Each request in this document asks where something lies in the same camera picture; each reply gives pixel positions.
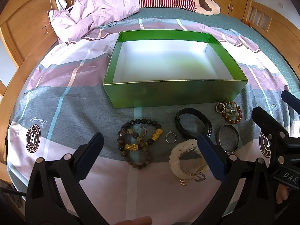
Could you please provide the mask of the operator hand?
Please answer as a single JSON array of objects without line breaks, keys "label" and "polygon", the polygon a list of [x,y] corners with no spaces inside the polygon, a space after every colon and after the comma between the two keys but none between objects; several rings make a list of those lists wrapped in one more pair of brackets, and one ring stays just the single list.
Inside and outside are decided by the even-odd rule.
[{"label": "operator hand", "polygon": [[125,220],[116,223],[115,225],[151,225],[153,220],[150,216],[139,217],[133,220]]}]

